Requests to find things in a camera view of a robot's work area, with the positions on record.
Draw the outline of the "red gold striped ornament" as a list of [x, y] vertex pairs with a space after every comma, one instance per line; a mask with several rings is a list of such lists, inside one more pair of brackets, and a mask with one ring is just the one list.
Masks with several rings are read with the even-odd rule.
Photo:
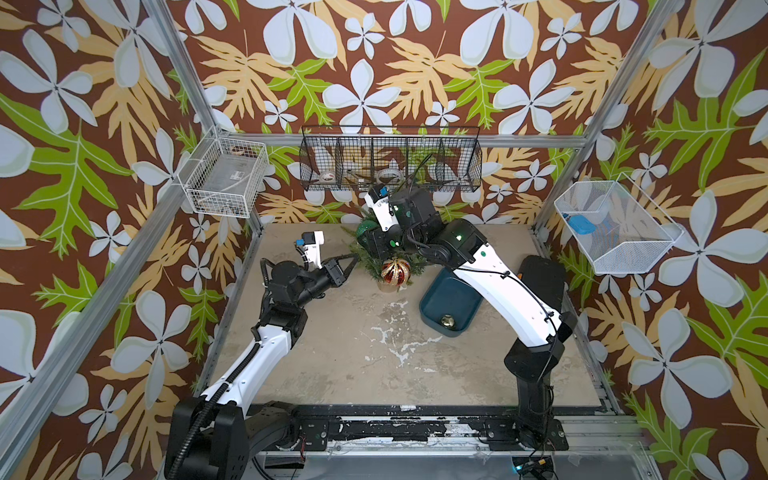
[[411, 278], [411, 265], [402, 258], [385, 260], [381, 268], [382, 281], [390, 286], [401, 287]]

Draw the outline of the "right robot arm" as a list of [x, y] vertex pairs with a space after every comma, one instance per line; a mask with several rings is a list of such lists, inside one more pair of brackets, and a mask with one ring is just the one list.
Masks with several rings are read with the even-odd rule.
[[561, 310], [563, 268], [529, 256], [523, 262], [524, 274], [518, 276], [471, 222], [444, 222], [424, 189], [391, 193], [376, 184], [364, 200], [377, 224], [359, 231], [357, 240], [372, 257], [420, 254], [452, 271], [513, 328], [517, 338], [504, 364], [517, 381], [518, 438], [527, 447], [544, 447], [555, 425], [550, 373], [577, 325], [573, 314]]

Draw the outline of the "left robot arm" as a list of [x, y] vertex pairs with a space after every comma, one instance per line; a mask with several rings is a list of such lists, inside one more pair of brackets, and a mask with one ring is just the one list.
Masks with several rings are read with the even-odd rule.
[[174, 408], [165, 478], [239, 479], [259, 452], [297, 440], [290, 405], [254, 407], [253, 401], [303, 333], [307, 304], [341, 287], [358, 260], [356, 254], [345, 254], [311, 268], [308, 263], [261, 259], [265, 291], [251, 341], [214, 384]]

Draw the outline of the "green glitter ball ornament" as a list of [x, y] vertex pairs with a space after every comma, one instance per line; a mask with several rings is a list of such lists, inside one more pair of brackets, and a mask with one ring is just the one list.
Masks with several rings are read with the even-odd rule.
[[376, 230], [379, 227], [379, 224], [375, 220], [365, 219], [360, 222], [358, 225], [356, 231], [355, 231], [355, 237], [361, 237], [366, 232]]

